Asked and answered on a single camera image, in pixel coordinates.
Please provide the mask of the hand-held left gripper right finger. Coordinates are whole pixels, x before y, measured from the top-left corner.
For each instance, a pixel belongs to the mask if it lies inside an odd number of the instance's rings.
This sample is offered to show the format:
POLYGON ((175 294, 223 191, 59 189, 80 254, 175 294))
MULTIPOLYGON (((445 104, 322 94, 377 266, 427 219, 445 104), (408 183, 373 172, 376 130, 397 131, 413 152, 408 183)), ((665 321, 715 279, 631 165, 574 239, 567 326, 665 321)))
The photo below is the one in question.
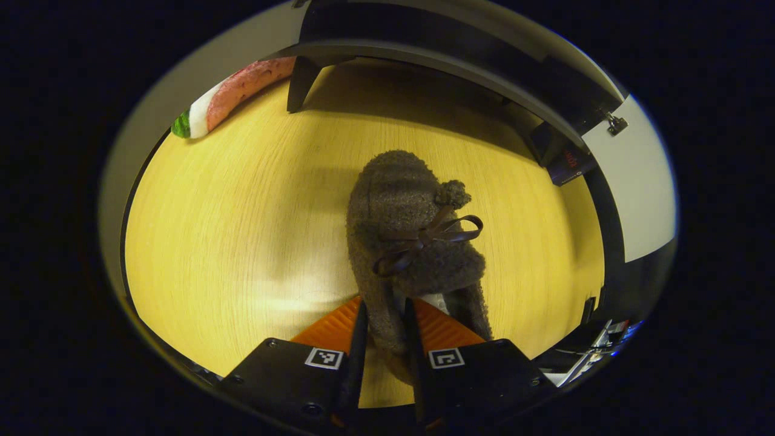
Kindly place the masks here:
POLYGON ((418 434, 485 434, 558 394, 511 340, 483 340, 424 300, 405 300, 403 322, 418 434))

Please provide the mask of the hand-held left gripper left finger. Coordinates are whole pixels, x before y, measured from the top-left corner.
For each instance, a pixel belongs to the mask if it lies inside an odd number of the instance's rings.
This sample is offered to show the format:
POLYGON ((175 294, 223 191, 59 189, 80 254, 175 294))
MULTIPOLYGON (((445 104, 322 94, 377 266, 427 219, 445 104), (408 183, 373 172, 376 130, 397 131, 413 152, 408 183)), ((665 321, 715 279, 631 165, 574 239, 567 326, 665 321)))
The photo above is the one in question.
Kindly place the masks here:
POLYGON ((216 391, 301 434, 352 434, 366 342, 368 313, 355 296, 293 339, 263 340, 216 391))

